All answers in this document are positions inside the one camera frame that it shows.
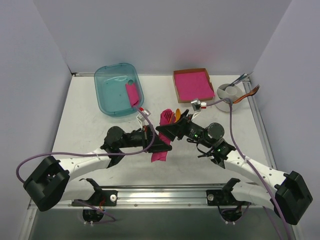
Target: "wall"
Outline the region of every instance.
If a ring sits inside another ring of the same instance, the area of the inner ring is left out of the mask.
[[[250,72],[291,0],[34,0],[72,72]]]
[[[18,239],[30,198],[16,178],[16,166],[29,156],[51,150],[70,79],[33,2],[1,1],[1,239]],[[22,168],[24,179],[39,161]]]
[[[306,240],[320,235],[319,11],[319,0],[293,0],[252,77],[278,168],[302,174],[313,195],[300,221]]]

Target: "plastic tray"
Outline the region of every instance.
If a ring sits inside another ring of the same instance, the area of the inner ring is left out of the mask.
[[[112,117],[121,117],[135,113],[131,107],[126,84],[135,84],[139,103],[144,103],[144,94],[135,67],[129,63],[103,66],[94,73],[96,97],[100,110]]]

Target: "brown box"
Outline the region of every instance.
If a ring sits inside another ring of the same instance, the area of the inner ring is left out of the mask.
[[[177,90],[177,87],[176,87],[175,75],[178,75],[178,74],[192,74],[192,73],[198,73],[198,72],[204,72],[205,73],[206,79],[207,79],[207,81],[209,83],[210,88],[213,91],[213,96],[214,96],[214,94],[215,94],[214,87],[212,86],[212,83],[210,82],[209,74],[208,74],[208,72],[207,72],[207,70],[205,68],[191,68],[191,69],[176,70],[176,71],[173,71],[173,84],[174,84],[176,97],[178,99],[178,103],[185,104],[185,103],[190,103],[190,101],[183,101],[183,100],[180,99],[179,93],[178,93],[178,90]],[[200,101],[209,101],[209,100],[212,100],[212,99],[214,99],[214,97],[207,97],[207,98],[202,98],[202,99],[199,98]]]

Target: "white table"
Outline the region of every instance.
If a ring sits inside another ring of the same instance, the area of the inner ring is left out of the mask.
[[[216,90],[224,83],[230,83],[238,76],[210,76]],[[190,104],[180,104],[177,101],[171,75],[139,75],[144,94],[143,107],[151,111],[150,120],[157,126],[160,113],[171,108],[176,110],[192,107]],[[107,131],[112,126],[119,126],[126,132],[138,129],[137,114],[125,117],[110,117],[103,114],[97,103],[93,76],[74,76],[68,90],[67,99],[56,135],[53,151],[88,153],[100,147]],[[233,134],[242,152],[267,165],[266,156],[254,117],[247,99],[233,112]],[[225,129],[225,140],[232,144],[229,128],[229,114],[211,106],[194,120],[202,127],[212,122],[220,123]],[[167,155],[166,162],[151,163],[151,153],[126,156],[121,162],[111,168],[90,172],[83,177],[93,178],[102,186],[128,185],[173,185],[173,184],[209,184],[226,183],[230,178],[240,178],[240,175],[222,169],[200,154],[194,144],[188,143],[186,137],[171,143],[172,151]],[[124,152],[135,152],[140,148],[124,149]]]

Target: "screw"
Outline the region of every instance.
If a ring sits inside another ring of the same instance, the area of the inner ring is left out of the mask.
[[[209,194],[209,195],[207,196],[207,198],[208,198],[209,201],[213,201],[215,197],[214,197],[213,194]]]
[[[110,196],[110,201],[114,203],[116,200],[117,200],[117,196],[114,195],[114,194],[112,194],[112,195]]]

